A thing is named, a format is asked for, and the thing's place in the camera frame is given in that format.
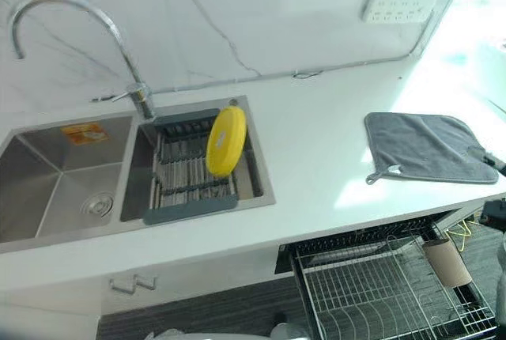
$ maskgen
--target gray towel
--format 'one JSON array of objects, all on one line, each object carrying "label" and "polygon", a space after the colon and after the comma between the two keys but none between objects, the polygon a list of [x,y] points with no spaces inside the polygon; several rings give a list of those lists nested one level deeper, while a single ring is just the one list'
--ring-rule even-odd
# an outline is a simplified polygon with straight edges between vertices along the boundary
[{"label": "gray towel", "polygon": [[480,146],[462,121],[442,115],[374,112],[365,117],[376,172],[383,176],[459,183],[495,183],[497,171],[467,152]]}]

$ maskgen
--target wall socket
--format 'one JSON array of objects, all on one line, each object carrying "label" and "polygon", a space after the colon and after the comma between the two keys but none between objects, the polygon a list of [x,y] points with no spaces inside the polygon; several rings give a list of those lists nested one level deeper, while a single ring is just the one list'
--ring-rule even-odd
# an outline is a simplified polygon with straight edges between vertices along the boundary
[{"label": "wall socket", "polygon": [[362,20],[368,24],[414,24],[429,18],[436,0],[369,0]]}]

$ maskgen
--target open dishwasher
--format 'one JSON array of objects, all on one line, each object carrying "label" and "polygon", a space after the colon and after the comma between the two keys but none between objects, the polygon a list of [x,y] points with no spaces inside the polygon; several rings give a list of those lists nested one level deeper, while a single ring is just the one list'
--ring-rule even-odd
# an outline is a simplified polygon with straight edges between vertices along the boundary
[{"label": "open dishwasher", "polygon": [[313,339],[494,338],[494,313],[472,281],[443,287],[425,257],[444,238],[447,213],[281,247],[277,272],[291,266]]}]

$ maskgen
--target sink drain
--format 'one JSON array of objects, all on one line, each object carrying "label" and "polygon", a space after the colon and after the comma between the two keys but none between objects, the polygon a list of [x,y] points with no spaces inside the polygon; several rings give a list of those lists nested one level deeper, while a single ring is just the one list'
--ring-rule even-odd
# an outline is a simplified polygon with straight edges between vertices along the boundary
[{"label": "sink drain", "polygon": [[100,192],[86,199],[81,207],[81,213],[84,215],[93,215],[104,217],[111,212],[114,199],[108,192]]}]

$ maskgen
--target faucet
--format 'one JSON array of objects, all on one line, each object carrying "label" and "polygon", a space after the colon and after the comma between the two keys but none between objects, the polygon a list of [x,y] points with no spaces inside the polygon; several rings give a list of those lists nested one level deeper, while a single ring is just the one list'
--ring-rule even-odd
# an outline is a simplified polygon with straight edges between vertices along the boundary
[{"label": "faucet", "polygon": [[119,50],[121,51],[121,55],[126,62],[126,66],[128,70],[132,74],[135,83],[128,85],[126,87],[126,92],[122,93],[118,96],[115,96],[111,99],[111,101],[117,101],[124,97],[129,96],[134,102],[135,107],[139,115],[141,115],[146,120],[151,120],[156,117],[153,101],[151,100],[151,89],[148,85],[142,80],[141,75],[139,74],[137,68],[132,62],[132,58],[130,54],[125,48],[125,44],[121,35],[119,34],[119,30],[116,27],[115,23],[112,19],[102,10],[93,5],[91,5],[86,0],[21,0],[18,2],[14,8],[12,9],[9,15],[8,21],[8,32],[10,42],[13,45],[13,49],[16,52],[16,56],[18,59],[23,59],[25,57],[25,53],[21,49],[19,44],[19,39],[17,36],[18,26],[21,21],[21,18],[25,13],[27,13],[34,6],[38,6],[40,4],[68,4],[70,6],[74,6],[80,10],[84,10],[88,12],[91,17],[101,23],[108,32],[114,37],[116,44],[118,45]]}]

